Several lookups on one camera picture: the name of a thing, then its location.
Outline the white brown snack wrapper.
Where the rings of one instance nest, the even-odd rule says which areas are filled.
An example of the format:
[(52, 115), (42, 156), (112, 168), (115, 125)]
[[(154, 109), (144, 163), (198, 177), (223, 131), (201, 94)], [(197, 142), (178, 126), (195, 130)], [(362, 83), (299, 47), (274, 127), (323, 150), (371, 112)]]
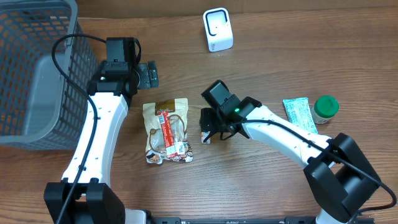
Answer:
[[(177, 155), (168, 158), (158, 112), (167, 111)], [(143, 105), (144, 124), (147, 132), (146, 159), (149, 164), (162, 164), (163, 161), (191, 162), (193, 152), (187, 136), (188, 100), (176, 98)]]

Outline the red white snack bar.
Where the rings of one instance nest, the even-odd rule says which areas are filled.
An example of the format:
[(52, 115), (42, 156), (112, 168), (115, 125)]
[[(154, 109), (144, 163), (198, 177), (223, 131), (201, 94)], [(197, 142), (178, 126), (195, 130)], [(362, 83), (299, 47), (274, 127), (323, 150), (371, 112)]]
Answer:
[(171, 124), (169, 121), (169, 113), (167, 111), (158, 112), (158, 119), (162, 129), (165, 149), (168, 158), (173, 158), (177, 155), (175, 150), (174, 138), (172, 135)]

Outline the small orange white packet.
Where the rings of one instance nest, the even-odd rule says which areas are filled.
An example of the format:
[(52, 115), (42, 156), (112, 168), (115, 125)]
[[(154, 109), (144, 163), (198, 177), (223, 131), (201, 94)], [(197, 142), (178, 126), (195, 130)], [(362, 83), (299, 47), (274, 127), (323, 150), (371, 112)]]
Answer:
[(201, 143), (202, 144), (210, 144), (210, 142), (211, 142), (210, 132), (203, 131), (201, 133)]

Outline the teal orange snack packet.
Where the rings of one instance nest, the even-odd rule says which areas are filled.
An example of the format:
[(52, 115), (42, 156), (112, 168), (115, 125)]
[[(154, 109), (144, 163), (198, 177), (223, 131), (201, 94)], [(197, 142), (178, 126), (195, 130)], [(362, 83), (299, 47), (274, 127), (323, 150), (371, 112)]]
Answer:
[(307, 97), (282, 100), (290, 123), (317, 134), (318, 130), (313, 121)]

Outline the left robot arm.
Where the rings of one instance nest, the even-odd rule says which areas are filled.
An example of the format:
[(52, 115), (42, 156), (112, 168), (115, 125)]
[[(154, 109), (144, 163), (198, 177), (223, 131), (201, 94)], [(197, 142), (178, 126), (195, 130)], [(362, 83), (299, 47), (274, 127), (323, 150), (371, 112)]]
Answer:
[(119, 131), (138, 90), (159, 85), (155, 62), (141, 63), (134, 37), (108, 37), (107, 59), (82, 89), (54, 61), (55, 67), (87, 100), (85, 123), (60, 182), (49, 182), (44, 201), (54, 223), (151, 223), (147, 210), (124, 206), (110, 187)]

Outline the green lid Knorr jar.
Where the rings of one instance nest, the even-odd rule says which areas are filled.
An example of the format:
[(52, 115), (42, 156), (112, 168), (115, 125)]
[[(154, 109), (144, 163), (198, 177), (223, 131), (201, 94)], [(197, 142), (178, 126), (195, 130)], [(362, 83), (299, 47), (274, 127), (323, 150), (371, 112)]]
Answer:
[(335, 114), (337, 114), (340, 108), (339, 102), (336, 98), (330, 95), (324, 95), (319, 97), (315, 104), (311, 108), (311, 114), (314, 123), (325, 124)]

